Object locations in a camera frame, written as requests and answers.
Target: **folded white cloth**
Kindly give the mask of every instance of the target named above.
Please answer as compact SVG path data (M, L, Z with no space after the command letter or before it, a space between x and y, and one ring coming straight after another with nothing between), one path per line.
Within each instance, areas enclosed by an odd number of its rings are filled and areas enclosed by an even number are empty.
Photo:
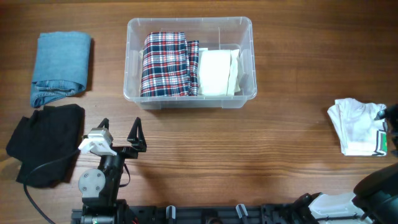
M199 95L233 96L240 91L238 50L199 50Z
M386 120L375 121L384 104L361 103L347 98L335 100L328 114L340 138L341 153L346 156L385 156Z

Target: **plaid shirt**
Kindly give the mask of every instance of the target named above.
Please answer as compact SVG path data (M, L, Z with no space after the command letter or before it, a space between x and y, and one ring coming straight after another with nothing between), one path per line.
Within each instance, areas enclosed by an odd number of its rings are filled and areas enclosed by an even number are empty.
M188 42L188 58L189 58L189 72L191 89L190 96L198 95L198 62L199 62L199 40Z
M144 42L141 96L197 95L198 54L199 41L187 43L183 32L150 33Z

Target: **plastic storage bin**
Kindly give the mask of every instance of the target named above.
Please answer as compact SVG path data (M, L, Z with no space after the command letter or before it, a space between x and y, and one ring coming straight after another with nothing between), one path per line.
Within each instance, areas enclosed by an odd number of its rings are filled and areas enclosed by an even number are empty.
M208 50L239 52L239 87L234 96L152 96L140 97L142 60L139 51L151 32L185 32L187 40L199 40ZM252 23L247 17L218 18L135 18L127 25L124 97L142 109L241 108L257 94Z

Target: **wooden table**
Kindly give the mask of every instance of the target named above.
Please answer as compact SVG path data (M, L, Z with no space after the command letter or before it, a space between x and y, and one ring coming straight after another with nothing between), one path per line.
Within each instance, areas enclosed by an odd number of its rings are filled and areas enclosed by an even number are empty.
M136 116L148 150L128 160L130 205L259 205L302 194L349 192L397 162L346 157L326 113L335 99L396 103L398 5L381 1L221 1L10 4L0 6L0 223L44 223L15 182L21 163L5 147L30 116L30 81L41 32L78 30L94 39L88 89L50 105L86 109L85 133L105 117L115 144ZM258 94L238 110L144 111L123 98L126 28L135 17L247 16L253 23ZM56 223L80 208L81 155L69 184L30 189ZM127 181L126 174L122 181Z

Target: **clothing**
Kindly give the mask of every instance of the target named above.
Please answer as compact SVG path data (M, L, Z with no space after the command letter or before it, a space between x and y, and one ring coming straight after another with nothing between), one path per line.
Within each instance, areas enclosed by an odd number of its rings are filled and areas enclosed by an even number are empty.
M82 32L43 33L30 89L30 105L37 108L86 90L91 37Z
M190 96L198 95L198 63L199 63L199 41L188 41L189 76L191 79Z
M22 161L17 181L39 165L70 155L77 150L84 109L78 105L44 106L30 118L22 117L6 147L7 154ZM27 185L48 187L63 180L72 158L35 171Z
M141 96L188 96L195 94L195 63L198 41L189 42L183 32L153 32L144 42Z
M201 50L199 52L199 95L233 96L238 79L238 50Z
M328 110L337 135L341 153L346 156L385 156L387 154L385 119L375 121L383 104L361 103L347 98L335 100Z

